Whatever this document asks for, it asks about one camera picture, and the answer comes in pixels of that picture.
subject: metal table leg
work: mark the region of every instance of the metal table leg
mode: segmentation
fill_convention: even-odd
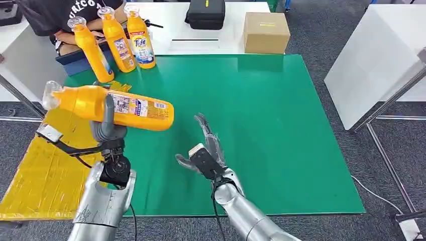
[[[374,143],[376,144],[377,148],[379,149],[380,154],[382,155],[382,158],[386,164],[387,169],[390,172],[390,175],[392,176],[393,180],[396,183],[396,186],[398,187],[399,191],[402,194],[402,197],[404,198],[404,201],[407,203],[408,208],[410,209],[411,212],[415,212],[415,207],[410,199],[410,197],[408,196],[407,191],[404,188],[404,185],[401,182],[401,179],[398,177],[398,174],[396,173],[395,169],[393,168],[392,163],[390,162],[389,157],[387,156],[382,144],[380,143],[380,140],[377,136],[377,134],[374,132],[373,127],[371,126],[370,123],[366,124],[368,131],[371,134],[371,137],[373,137]]]
[[[407,91],[409,91],[413,86],[415,86],[419,81],[421,81],[423,78],[426,77],[426,47],[423,48],[419,54],[417,55],[421,62],[423,62],[423,68],[419,73],[417,73],[413,78],[411,78],[401,89],[399,89],[396,93],[394,93],[383,105],[381,105],[377,110],[375,110],[370,116],[368,116],[363,122],[361,122],[357,126],[353,126],[350,131],[358,132],[359,129],[361,129],[363,126],[367,126],[368,131],[370,132],[371,137],[374,140],[374,143],[376,144],[387,169],[389,170],[390,175],[392,176],[393,180],[395,181],[399,191],[401,192],[401,195],[407,204],[408,208],[412,213],[416,212],[416,209],[407,193],[407,191],[404,188],[404,185],[402,184],[400,178],[398,177],[398,174],[396,173],[395,169],[392,166],[392,163],[389,160],[389,157],[387,156],[382,144],[380,143],[379,138],[377,137],[377,134],[374,132],[373,127],[371,126],[371,122],[374,119],[411,119],[411,120],[426,120],[425,116],[403,116],[403,115],[380,115],[383,113],[389,106],[391,106],[393,103],[395,103],[401,96],[403,96]]]
[[[0,75],[0,84],[39,117],[39,118],[23,118],[23,117],[14,117],[14,116],[12,117],[2,116],[1,120],[21,121],[21,122],[25,122],[25,121],[41,122],[44,119],[44,116],[46,114],[45,110],[38,108],[34,103],[32,103],[29,99],[27,99],[22,93],[19,92],[19,90],[17,90],[12,84],[9,83],[9,81],[7,81],[1,75]]]
[[[415,218],[425,218],[426,217],[426,209],[417,211],[417,212],[412,212],[409,214],[404,214],[404,215],[398,215],[395,217],[395,220],[397,222],[403,222],[406,220],[410,220],[410,219],[415,219]]]

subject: green mat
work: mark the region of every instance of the green mat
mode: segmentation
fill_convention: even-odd
[[[136,215],[213,215],[209,182],[174,159],[203,142],[198,112],[264,213],[365,212],[300,55],[158,56],[153,69],[115,73],[133,86],[129,92],[175,108],[169,130],[129,128],[125,138],[125,156],[137,171]],[[94,80],[89,70],[66,85]]]

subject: robotic arm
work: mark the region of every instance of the robotic arm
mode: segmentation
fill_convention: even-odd
[[[87,149],[73,148],[61,142],[62,134],[48,124],[42,124],[36,131],[37,136],[91,168],[68,241],[113,241],[123,214],[130,206],[136,172],[130,169],[130,162],[123,155],[127,129],[114,125],[113,119],[114,100],[107,95],[102,123],[90,123],[98,145]],[[97,152],[101,152],[104,160],[93,167],[80,158]],[[117,190],[104,187],[99,182],[112,184]]]
[[[236,173],[225,165],[219,139],[210,130],[205,117],[195,116],[204,133],[205,144],[189,151],[189,159],[176,155],[178,163],[209,179],[214,189],[214,199],[227,213],[232,226],[247,241],[300,241],[284,232],[268,216],[245,198]]]
[[[113,241],[123,214],[130,206],[136,172],[123,156],[125,127],[115,126],[114,103],[107,97],[102,123],[91,123],[92,134],[99,142],[94,148],[76,149],[60,141],[62,134],[49,125],[41,125],[37,135],[73,157],[101,152],[104,161],[96,163],[87,177],[84,193],[74,218],[68,241]],[[215,202],[227,213],[232,226],[247,241],[300,241],[284,232],[269,217],[245,198],[236,173],[225,165],[219,139],[210,130],[202,114],[195,116],[205,137],[189,151],[189,159],[177,154],[180,165],[211,181]],[[120,186],[119,190],[103,187],[99,182]]]

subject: product label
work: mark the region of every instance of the product label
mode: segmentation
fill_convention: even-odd
[[[124,95],[111,94],[114,99],[114,112],[116,113],[129,113],[130,98]]]
[[[103,67],[105,68],[105,70],[108,72],[108,74],[112,74],[113,70],[110,67],[110,64],[108,64],[107,59],[105,58],[105,55],[103,55],[102,50],[100,49],[99,45],[97,46],[97,48],[99,49],[98,53],[99,53],[99,58],[102,62]]]
[[[140,64],[149,64],[154,61],[154,51],[149,40],[144,36],[145,32],[130,33],[133,47],[135,47],[136,60]]]
[[[133,62],[132,56],[130,55],[129,48],[126,45],[126,41],[124,38],[120,38],[114,41],[114,45],[117,48],[117,51],[120,55],[120,59],[122,59],[125,68],[132,68],[135,63]]]
[[[111,95],[114,99],[114,112],[116,113],[129,113],[154,119],[167,119],[169,117],[166,104],[130,98],[119,94]]]
[[[114,41],[114,45],[116,46],[120,58],[127,59],[130,57],[129,50],[127,49],[126,42],[124,38],[120,38]]]

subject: tide bottle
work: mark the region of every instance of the tide bottle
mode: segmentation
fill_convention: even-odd
[[[153,68],[155,66],[154,50],[149,39],[148,28],[139,16],[139,8],[135,5],[126,5],[124,12],[127,14],[127,30],[135,50],[136,61],[143,69]]]
[[[74,32],[77,46],[83,50],[98,81],[101,83],[112,81],[114,79],[113,70],[97,44],[94,35],[87,28],[86,19],[82,17],[71,18],[68,20],[68,26]]]
[[[43,107],[47,110],[65,109],[81,118],[101,122],[107,95],[114,100],[116,125],[163,131],[173,123],[174,108],[169,102],[98,85],[62,87],[55,81],[48,81],[43,94]]]
[[[102,30],[106,41],[111,49],[118,68],[124,72],[130,72],[136,68],[126,34],[123,27],[114,17],[114,9],[103,7],[97,11],[97,15],[102,19]]]

